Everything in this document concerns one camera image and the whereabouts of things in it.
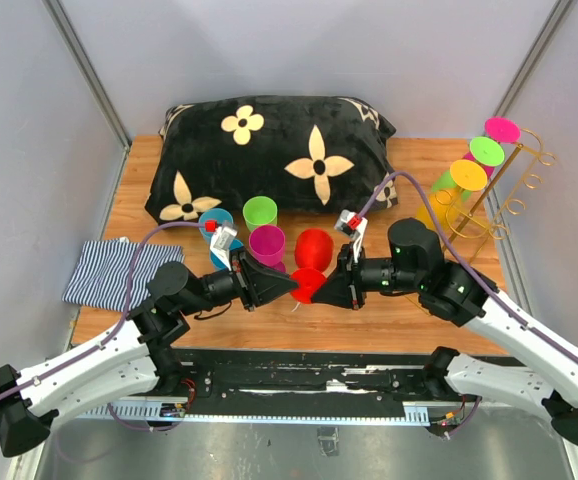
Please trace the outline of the red wine glass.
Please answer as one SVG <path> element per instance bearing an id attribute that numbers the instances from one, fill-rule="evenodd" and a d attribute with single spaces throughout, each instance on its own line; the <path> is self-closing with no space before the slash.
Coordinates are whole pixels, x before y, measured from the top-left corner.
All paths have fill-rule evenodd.
<path id="1" fill-rule="evenodd" d="M 324 284 L 324 271 L 332 261 L 333 246 L 333 239 L 322 229 L 310 228 L 298 236 L 294 250 L 297 269 L 291 274 L 298 282 L 298 288 L 291 292 L 297 302 L 309 304 L 312 295 Z"/>

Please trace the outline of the teal glass green base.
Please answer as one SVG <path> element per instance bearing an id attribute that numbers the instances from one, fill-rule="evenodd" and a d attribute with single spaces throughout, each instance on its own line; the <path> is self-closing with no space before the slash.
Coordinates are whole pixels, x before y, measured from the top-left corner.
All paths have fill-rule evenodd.
<path id="1" fill-rule="evenodd" d="M 217 246 L 210 247 L 210 260 L 216 271 L 230 270 L 230 254 L 233 250 L 243 247 L 244 244 L 234 239 L 227 248 L 219 248 Z"/>

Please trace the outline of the light green wine glass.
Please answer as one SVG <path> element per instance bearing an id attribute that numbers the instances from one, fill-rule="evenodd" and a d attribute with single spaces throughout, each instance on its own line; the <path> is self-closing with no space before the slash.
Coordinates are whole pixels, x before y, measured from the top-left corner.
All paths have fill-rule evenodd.
<path id="1" fill-rule="evenodd" d="M 255 196 L 247 200 L 242 209 L 243 218 L 250 232 L 265 225 L 276 225 L 278 207 L 267 196 Z"/>

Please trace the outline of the blue wine glass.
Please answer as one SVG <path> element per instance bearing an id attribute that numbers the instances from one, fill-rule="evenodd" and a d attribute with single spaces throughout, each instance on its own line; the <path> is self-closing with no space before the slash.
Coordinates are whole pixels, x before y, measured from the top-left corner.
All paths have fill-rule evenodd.
<path id="1" fill-rule="evenodd" d="M 233 216 L 230 212 L 222 208 L 212 208 L 205 211 L 198 219 L 198 223 L 202 225 L 200 232 L 204 238 L 210 238 L 212 233 L 207 231 L 204 225 L 211 220 L 215 220 L 218 224 L 224 222 L 234 223 Z"/>

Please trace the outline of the yellow wine glass orange base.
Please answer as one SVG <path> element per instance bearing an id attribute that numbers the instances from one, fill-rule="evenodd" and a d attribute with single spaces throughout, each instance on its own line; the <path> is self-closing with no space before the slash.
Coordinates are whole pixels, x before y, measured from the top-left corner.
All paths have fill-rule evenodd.
<path id="1" fill-rule="evenodd" d="M 442 230 L 448 233 L 450 227 L 454 225 L 461 213 L 463 207 L 462 193 L 458 188 L 440 189 L 431 192 L 427 196 L 427 199 Z M 430 213 L 424 204 L 418 208 L 415 218 L 421 221 L 427 228 L 436 230 Z"/>

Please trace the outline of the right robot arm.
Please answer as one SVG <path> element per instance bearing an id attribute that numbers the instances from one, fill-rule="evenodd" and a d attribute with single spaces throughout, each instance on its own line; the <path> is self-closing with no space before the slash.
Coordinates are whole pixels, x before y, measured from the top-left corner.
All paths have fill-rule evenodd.
<path id="1" fill-rule="evenodd" d="M 340 215 L 335 227 L 351 241 L 342 247 L 335 270 L 312 301 L 358 310 L 369 292 L 417 294 L 431 315 L 491 340 L 522 364 L 489 365 L 439 347 L 421 377 L 429 397 L 443 400 L 453 392 L 488 397 L 549 421 L 561 437 L 578 446 L 578 347 L 470 265 L 446 259 L 443 236 L 422 222 L 405 218 L 393 223 L 385 258 L 365 256 L 366 225 L 366 219 L 353 212 Z"/>

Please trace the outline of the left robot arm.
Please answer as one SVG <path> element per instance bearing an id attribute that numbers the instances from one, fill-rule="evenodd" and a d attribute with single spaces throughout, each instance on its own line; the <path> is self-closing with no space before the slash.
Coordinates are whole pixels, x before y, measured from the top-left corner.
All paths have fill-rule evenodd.
<path id="1" fill-rule="evenodd" d="M 252 311 L 298 287 L 243 248 L 232 251 L 231 260 L 231 268 L 202 277 L 181 262 L 167 262 L 148 283 L 147 298 L 120 324 L 33 367 L 0 367 L 2 455 L 24 454 L 52 429 L 122 397 L 176 393 L 184 369 L 172 345 L 189 331 L 188 317 L 235 300 Z"/>

